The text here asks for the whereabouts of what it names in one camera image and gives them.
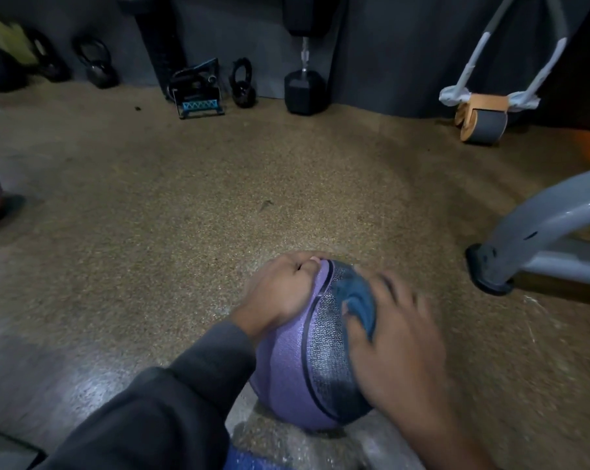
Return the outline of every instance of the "blue cloth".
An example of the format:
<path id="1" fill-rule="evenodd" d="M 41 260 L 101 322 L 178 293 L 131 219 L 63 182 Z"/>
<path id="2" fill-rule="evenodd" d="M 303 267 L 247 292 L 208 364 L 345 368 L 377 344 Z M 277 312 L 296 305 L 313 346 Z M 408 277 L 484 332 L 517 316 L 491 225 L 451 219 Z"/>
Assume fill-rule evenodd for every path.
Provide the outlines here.
<path id="1" fill-rule="evenodd" d="M 375 299 L 369 283 L 360 274 L 351 267 L 346 267 L 345 270 L 343 278 L 334 284 L 334 297 L 339 307 L 344 301 L 347 301 L 349 313 L 360 319 L 370 341 L 373 338 L 376 323 Z M 345 349 L 348 350 L 345 329 L 343 329 L 343 343 L 345 343 Z"/>
<path id="2" fill-rule="evenodd" d="M 242 452 L 230 444 L 223 470 L 291 470 L 257 457 L 250 452 Z"/>

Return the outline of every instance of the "dark gray sleeve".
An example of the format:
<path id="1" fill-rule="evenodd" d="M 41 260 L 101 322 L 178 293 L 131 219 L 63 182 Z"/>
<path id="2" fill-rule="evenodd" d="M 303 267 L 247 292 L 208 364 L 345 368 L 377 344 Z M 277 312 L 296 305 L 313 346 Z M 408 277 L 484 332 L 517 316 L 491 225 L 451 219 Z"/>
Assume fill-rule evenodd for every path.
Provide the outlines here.
<path id="1" fill-rule="evenodd" d="M 167 369 L 140 373 L 38 468 L 221 470 L 225 418 L 254 368 L 243 331 L 217 324 Z"/>

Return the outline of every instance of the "purple ball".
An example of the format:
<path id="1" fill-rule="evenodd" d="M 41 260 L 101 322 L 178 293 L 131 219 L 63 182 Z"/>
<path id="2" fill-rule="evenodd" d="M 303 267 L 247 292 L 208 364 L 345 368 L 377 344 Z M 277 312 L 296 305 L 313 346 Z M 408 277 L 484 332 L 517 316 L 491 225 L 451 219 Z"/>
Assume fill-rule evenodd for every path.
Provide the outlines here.
<path id="1" fill-rule="evenodd" d="M 306 308 L 256 350 L 249 382 L 259 401 L 303 429 L 332 429 L 371 409 L 351 372 L 340 304 L 334 297 L 334 284 L 348 272 L 346 264 L 322 260 Z"/>

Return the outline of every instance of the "dark gray wall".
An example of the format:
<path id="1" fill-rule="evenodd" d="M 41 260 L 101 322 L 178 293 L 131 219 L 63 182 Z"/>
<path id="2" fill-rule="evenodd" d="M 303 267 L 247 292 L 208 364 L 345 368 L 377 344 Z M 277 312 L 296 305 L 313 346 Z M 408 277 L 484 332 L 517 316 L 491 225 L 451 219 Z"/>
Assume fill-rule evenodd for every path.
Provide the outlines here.
<path id="1" fill-rule="evenodd" d="M 281 0 L 173 1 L 189 63 L 217 56 L 227 74 L 232 61 L 247 56 L 259 94 L 283 97 L 284 75 L 300 65 L 300 40 L 282 27 Z M 334 102 L 404 117 L 451 115 L 438 92 L 456 82 L 501 0 L 347 1 L 340 32 L 335 23 L 310 53 L 312 67 L 327 77 L 336 51 Z M 574 31 L 590 0 L 563 5 Z M 119 13 L 115 0 L 0 0 L 0 14 L 46 33 L 78 78 L 82 69 L 69 40 L 88 30 L 108 44 L 124 82 L 156 84 L 136 24 Z M 551 46 L 544 0 L 518 0 L 483 53 L 471 90 L 508 94 L 525 88 Z"/>

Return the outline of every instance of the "gym floor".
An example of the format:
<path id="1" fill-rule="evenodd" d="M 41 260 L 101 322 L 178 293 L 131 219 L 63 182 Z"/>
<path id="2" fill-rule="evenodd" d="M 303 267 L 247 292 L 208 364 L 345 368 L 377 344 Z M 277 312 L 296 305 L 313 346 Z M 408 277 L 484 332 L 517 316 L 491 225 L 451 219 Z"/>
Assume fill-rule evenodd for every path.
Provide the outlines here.
<path id="1" fill-rule="evenodd" d="M 25 198 L 0 222 L 1 431 L 53 450 L 222 319 L 259 264 L 313 247 L 432 295 L 452 399 L 500 467 L 590 468 L 590 289 L 521 277 L 495 298 L 463 262 L 515 205 L 590 168 L 568 133 L 511 128 L 489 149 L 447 120 L 266 99 L 180 121 L 157 88 L 80 83 L 0 107 L 0 179 Z M 246 388 L 227 425 L 296 469 L 420 468 L 375 413 L 306 435 Z"/>

